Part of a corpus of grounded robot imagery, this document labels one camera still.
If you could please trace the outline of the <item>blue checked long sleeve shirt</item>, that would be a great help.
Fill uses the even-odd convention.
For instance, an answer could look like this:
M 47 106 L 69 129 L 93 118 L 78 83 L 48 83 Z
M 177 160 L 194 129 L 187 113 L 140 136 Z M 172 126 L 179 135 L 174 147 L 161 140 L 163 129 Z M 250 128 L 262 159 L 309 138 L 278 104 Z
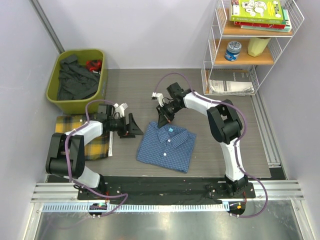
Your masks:
M 185 174 L 195 142 L 196 134 L 186 128 L 170 124 L 159 128 L 158 123 L 152 121 L 137 149 L 136 160 Z

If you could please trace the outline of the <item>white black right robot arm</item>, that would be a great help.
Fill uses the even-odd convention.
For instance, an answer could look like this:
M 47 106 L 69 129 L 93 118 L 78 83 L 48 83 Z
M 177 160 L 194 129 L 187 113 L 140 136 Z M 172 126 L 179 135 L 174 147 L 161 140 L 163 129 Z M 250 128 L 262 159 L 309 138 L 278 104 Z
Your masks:
M 158 127 L 171 123 L 175 114 L 181 109 L 195 110 L 208 118 L 213 138 L 220 144 L 225 162 L 225 190 L 233 198 L 243 193 L 248 184 L 240 153 L 240 138 L 243 128 L 236 109 L 229 100 L 213 101 L 197 92 L 180 87 L 175 82 L 167 87 L 170 95 L 165 102 L 163 94 L 153 92 L 152 100 L 158 101 Z

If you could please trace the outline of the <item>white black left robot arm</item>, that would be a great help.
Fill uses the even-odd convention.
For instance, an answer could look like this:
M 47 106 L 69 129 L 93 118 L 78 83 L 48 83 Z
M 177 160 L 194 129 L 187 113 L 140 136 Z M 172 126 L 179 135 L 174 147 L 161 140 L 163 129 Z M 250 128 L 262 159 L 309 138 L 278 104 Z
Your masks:
M 45 171 L 48 175 L 66 178 L 75 185 L 89 188 L 89 194 L 100 200 L 107 192 L 104 177 L 86 167 L 85 147 L 93 140 L 116 132 L 120 138 L 135 138 L 144 133 L 133 114 L 126 121 L 126 103 L 104 104 L 105 111 L 87 115 L 79 127 L 51 136 Z

